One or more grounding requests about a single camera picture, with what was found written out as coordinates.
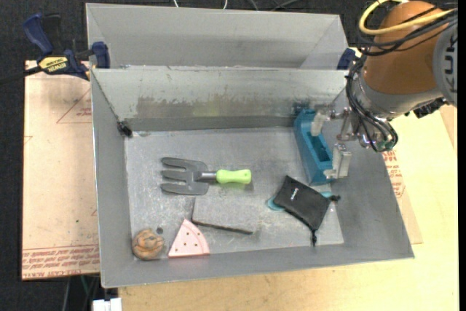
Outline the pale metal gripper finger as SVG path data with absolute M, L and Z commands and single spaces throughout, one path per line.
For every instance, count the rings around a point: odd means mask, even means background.
M 321 134 L 323 124 L 333 119 L 342 119 L 344 112 L 337 112 L 334 109 L 319 109 L 315 112 L 314 119 L 311 121 L 310 134 L 311 136 L 318 136 Z
M 336 143 L 332 151 L 331 168 L 324 171 L 327 179 L 345 178 L 349 174 L 352 152 L 345 144 Z

